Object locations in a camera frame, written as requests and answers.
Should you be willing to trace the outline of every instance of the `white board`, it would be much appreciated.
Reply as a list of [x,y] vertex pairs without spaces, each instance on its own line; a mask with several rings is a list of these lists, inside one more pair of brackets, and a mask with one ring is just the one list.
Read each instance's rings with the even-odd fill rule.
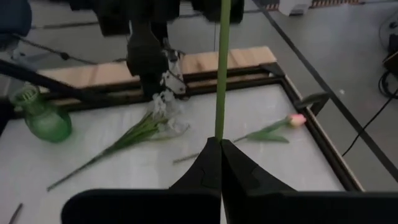
[[[112,144],[144,115],[146,104],[72,113],[73,134],[61,144],[33,136],[23,120],[10,121],[0,137],[0,223],[19,203],[18,224],[60,223],[63,204],[87,189],[166,189],[192,165],[172,161],[200,152],[215,129],[216,95],[194,96],[180,117],[191,128],[166,142],[136,145],[72,177],[51,192],[46,188]],[[224,138],[235,139],[295,113],[279,85],[227,92]],[[238,142],[262,168],[296,190],[343,190],[305,127],[283,129],[290,144]]]

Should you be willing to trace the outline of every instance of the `black cable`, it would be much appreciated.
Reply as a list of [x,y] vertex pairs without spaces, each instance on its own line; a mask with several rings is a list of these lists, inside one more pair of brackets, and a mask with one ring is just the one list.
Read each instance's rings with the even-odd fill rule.
[[381,47],[383,47],[384,50],[388,50],[388,46],[385,46],[383,44],[383,40],[381,38],[381,29],[383,28],[383,26],[385,25],[386,22],[388,22],[391,18],[393,18],[397,14],[397,12],[398,12],[398,10],[394,11],[394,13],[391,14],[390,16],[388,16],[386,19],[384,19],[383,22],[379,26],[379,41],[380,41]]
[[26,39],[24,39],[22,37],[19,37],[18,35],[12,34],[12,36],[13,36],[13,38],[18,39],[19,41],[21,41],[21,42],[23,42],[25,44],[29,44],[29,45],[31,45],[33,47],[37,47],[39,49],[46,50],[46,51],[51,52],[53,54],[57,54],[64,60],[72,59],[72,60],[75,60],[77,62],[86,63],[88,65],[97,65],[98,64],[98,63],[94,63],[94,62],[91,62],[91,61],[88,61],[88,60],[85,60],[85,59],[81,59],[81,58],[77,58],[77,57],[71,56],[71,55],[69,55],[66,52],[61,52],[61,51],[54,50],[54,49],[51,49],[49,47],[46,47],[46,46],[43,46],[43,45],[40,45],[40,44],[36,44],[36,43],[34,43],[32,41],[29,41],[29,40],[26,40]]
[[379,109],[379,111],[365,124],[365,126],[363,126],[363,128],[358,132],[358,135],[355,137],[354,141],[351,143],[351,145],[348,147],[348,149],[342,154],[342,156],[344,157],[347,152],[349,152],[355,142],[358,140],[358,138],[360,137],[360,135],[365,131],[365,129],[380,115],[380,113],[384,110],[384,108],[391,102],[391,100],[393,100],[394,98],[396,98],[398,93],[398,89],[391,95],[391,97],[386,101],[386,103]]
[[379,91],[381,92],[381,94],[387,98],[393,97],[394,99],[398,99],[398,96],[395,96],[395,94],[393,94],[390,89],[389,89],[389,84],[387,82],[387,77],[389,75],[391,75],[391,72],[384,72],[384,74],[381,76],[381,78],[379,79]]

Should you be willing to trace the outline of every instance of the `tulip bud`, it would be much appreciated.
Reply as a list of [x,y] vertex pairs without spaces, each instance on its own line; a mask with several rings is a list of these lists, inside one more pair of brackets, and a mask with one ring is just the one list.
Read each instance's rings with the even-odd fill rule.
[[289,116],[289,118],[290,118],[289,124],[293,128],[300,127],[307,121],[305,116],[302,114],[292,114]]

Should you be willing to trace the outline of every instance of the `vase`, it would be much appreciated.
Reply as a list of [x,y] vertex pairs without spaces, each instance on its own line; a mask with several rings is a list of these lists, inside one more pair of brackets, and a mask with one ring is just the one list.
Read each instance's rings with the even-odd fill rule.
[[43,100],[36,86],[24,86],[10,96],[10,101],[23,110],[26,125],[39,139],[62,142],[72,133],[69,114]]

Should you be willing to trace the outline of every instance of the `floor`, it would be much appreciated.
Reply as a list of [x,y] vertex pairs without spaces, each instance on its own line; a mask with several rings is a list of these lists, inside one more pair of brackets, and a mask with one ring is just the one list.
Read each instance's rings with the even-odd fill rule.
[[[36,26],[96,19],[92,12],[71,12],[66,5],[39,0],[31,3],[33,25]],[[246,0],[245,10],[252,9],[257,6]],[[381,22],[396,10],[398,3],[384,2],[313,9],[302,17],[286,17],[279,12],[272,12],[271,16],[361,125],[365,125],[386,101],[377,90],[377,81],[383,72],[381,60],[387,54],[379,43],[378,31]],[[182,6],[181,12],[193,13],[187,6]],[[189,54],[214,51],[218,50],[219,31],[218,25],[201,17],[179,19],[169,25],[170,43]],[[382,28],[383,40],[387,31],[387,27]],[[32,30],[28,39],[98,63],[126,55],[126,37],[104,38],[98,26]],[[271,48],[303,96],[323,91],[261,12],[247,13],[240,25],[231,26],[231,49],[261,45]],[[56,55],[26,45],[21,49],[27,55],[35,55],[30,60],[38,69],[81,65],[71,60],[65,62]],[[5,83],[4,77],[0,77],[0,90]],[[398,139],[394,136],[394,128],[398,126],[397,112],[398,101],[393,101],[367,129],[396,166]],[[325,106],[318,119],[340,152],[344,152],[357,135],[332,102]],[[398,183],[361,139],[345,159],[366,190],[398,190]]]

